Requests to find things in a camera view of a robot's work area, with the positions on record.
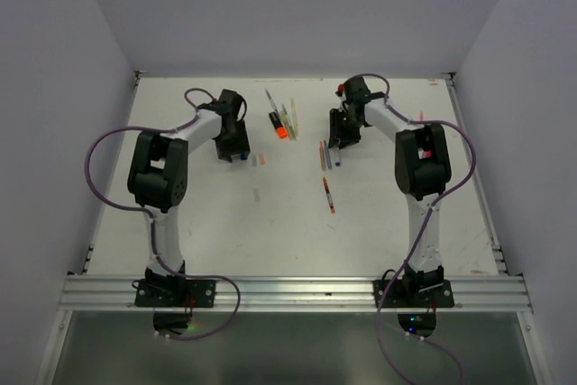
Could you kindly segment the blue cap white marker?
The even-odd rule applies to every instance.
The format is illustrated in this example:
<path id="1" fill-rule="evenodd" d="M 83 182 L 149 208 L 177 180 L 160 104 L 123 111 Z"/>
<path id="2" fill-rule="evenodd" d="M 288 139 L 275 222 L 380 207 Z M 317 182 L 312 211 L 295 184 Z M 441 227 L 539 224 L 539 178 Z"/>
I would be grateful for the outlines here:
<path id="1" fill-rule="evenodd" d="M 341 150 L 338 147 L 334 148 L 334 165 L 341 166 Z"/>

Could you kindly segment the orange ink pen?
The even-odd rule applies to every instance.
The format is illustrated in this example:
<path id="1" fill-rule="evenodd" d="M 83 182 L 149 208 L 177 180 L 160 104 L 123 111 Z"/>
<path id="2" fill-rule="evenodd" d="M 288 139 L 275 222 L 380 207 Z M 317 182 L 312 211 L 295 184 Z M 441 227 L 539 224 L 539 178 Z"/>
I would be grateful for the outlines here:
<path id="1" fill-rule="evenodd" d="M 321 170 L 326 171 L 326 159 L 325 159 L 325 146 L 322 141 L 319 142 L 319 155 L 320 155 L 320 164 Z"/>

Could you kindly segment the light blue pen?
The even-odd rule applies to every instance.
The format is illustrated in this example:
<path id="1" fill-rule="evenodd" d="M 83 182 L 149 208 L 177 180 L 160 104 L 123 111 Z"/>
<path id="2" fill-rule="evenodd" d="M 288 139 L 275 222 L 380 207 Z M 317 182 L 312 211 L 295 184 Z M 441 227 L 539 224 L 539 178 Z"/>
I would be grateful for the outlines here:
<path id="1" fill-rule="evenodd" d="M 328 146 L 327 141 L 324 141 L 324 150 L 325 150 L 325 165 L 328 170 L 332 169 L 332 161 L 331 161 L 331 154 L 330 148 Z"/>

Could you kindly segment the black orange highlighter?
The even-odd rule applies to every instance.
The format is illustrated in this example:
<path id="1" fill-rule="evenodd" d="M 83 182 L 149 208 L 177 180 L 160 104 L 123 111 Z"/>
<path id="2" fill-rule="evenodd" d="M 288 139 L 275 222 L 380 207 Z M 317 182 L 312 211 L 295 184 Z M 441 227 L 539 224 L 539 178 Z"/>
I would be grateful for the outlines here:
<path id="1" fill-rule="evenodd" d="M 289 137 L 289 134 L 281 122 L 279 115 L 276 112 L 269 112 L 268 117 L 278 137 L 283 140 Z"/>

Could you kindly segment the red ink pen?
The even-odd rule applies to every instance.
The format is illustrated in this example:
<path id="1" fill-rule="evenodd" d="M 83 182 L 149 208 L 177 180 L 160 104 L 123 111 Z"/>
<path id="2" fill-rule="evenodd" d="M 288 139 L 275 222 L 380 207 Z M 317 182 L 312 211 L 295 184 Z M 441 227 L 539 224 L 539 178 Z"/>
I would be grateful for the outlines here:
<path id="1" fill-rule="evenodd" d="M 327 181 L 326 177 L 323 177 L 322 180 L 323 180 L 323 186 L 324 186 L 324 190 L 325 190 L 325 196 L 326 196 L 326 199 L 327 199 L 327 203 L 328 203 L 330 212 L 331 212 L 332 214 L 334 214 L 334 213 L 335 213 L 334 201 L 333 201 L 333 198 L 332 198 L 332 194 L 331 194 L 331 191 L 330 191 L 330 188 L 329 188 L 328 181 Z"/>

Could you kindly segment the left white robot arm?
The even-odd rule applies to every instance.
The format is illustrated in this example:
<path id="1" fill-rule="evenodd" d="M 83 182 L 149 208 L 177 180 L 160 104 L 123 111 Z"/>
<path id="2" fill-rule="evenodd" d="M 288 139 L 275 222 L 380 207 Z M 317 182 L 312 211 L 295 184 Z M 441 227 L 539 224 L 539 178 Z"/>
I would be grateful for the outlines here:
<path id="1" fill-rule="evenodd" d="M 219 160 L 247 160 L 251 148 L 244 121 L 247 103 L 239 93 L 225 89 L 209 103 L 199 105 L 193 120 L 171 130 L 145 129 L 136 139 L 127 187 L 150 221 L 151 272 L 164 276 L 155 288 L 167 306 L 185 300 L 187 283 L 179 245 L 179 205 L 188 189 L 188 157 L 207 142 L 215 144 Z"/>

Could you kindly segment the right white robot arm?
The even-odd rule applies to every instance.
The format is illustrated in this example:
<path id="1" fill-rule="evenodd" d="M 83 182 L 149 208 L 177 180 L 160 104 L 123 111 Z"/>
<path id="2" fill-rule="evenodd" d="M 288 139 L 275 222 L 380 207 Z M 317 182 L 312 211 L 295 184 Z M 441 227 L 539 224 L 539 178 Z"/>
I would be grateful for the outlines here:
<path id="1" fill-rule="evenodd" d="M 423 276 L 440 272 L 438 210 L 452 177 L 444 128 L 403 115 L 384 92 L 372 92 L 364 77 L 354 76 L 336 91 L 340 105 L 329 112 L 327 147 L 343 149 L 358 143 L 363 127 L 374 127 L 394 144 L 394 177 L 408 204 L 410 244 L 401 294 L 412 306 L 424 305 L 434 286 Z"/>

